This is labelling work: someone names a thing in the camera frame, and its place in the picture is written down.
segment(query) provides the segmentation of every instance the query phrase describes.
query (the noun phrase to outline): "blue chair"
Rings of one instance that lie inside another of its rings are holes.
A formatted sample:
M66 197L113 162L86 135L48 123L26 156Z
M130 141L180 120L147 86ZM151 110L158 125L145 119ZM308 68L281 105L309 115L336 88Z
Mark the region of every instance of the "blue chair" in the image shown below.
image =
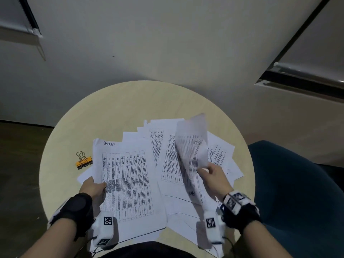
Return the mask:
M311 161L268 141L248 146L255 202L269 232L294 257L344 257L344 193Z

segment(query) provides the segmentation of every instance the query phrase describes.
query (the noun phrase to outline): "black wrist strap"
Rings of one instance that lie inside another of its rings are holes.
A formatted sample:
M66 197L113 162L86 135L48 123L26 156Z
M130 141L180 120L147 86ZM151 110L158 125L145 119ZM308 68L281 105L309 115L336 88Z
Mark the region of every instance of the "black wrist strap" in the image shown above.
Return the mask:
M71 197L61 208L60 212L54 216L50 224L53 225L60 218L75 221L76 234L74 241L79 237L85 236L94 220L92 198L86 193L79 193Z
M252 221L261 222L259 209L255 203L238 191L226 195L220 209L223 213L222 221L228 227L238 229L241 234Z

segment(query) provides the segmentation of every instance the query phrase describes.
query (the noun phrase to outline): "stack of papers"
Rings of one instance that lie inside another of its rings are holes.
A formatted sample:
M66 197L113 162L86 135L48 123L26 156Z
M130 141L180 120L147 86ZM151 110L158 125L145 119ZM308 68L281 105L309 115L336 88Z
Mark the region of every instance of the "stack of papers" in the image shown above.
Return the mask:
M92 176L96 183L107 182L107 193L100 208L114 212L119 235L114 241L132 238L136 243L152 241L159 236L159 230L167 226L221 257L222 246L212 246L207 240L204 222L200 220L203 208L195 192L195 183L188 178L176 148L180 121L184 119L144 121L137 132L123 132L122 142L95 139L93 165L78 177L78 181L82 184ZM234 181L243 176L232 159L234 146L210 132L206 137L208 161L220 165L233 186ZM215 210L216 200L209 195L205 197L207 208Z

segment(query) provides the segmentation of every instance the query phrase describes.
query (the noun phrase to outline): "binder clip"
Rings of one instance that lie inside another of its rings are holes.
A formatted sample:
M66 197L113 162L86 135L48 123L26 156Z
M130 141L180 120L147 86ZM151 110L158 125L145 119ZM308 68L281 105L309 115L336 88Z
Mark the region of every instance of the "binder clip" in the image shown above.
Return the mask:
M76 167L78 169L82 169L88 165L92 165L93 160L92 157L85 157L85 153L83 151L79 151L76 153L76 155L79 157L79 161L76 162Z

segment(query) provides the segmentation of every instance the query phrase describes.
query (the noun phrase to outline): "round wooden table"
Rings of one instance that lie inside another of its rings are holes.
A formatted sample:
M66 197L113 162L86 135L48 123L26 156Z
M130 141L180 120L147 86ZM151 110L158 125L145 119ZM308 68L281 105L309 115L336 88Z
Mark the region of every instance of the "round wooden table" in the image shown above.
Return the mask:
M134 81L115 84L87 96L72 107L51 133L42 155L40 193L49 219L69 197L78 193L76 178L85 171L75 163L78 151L92 156L95 138L122 141L123 131L137 131L143 121L151 119L188 119L205 113L211 133L235 146L233 159L244 177L235 181L234 188L251 199L255 194L255 173L248 147L237 127L215 104L203 96L170 83ZM240 234L235 230L235 240ZM187 251L196 257L212 257L195 244L166 228L159 242ZM130 240L117 248L130 244Z

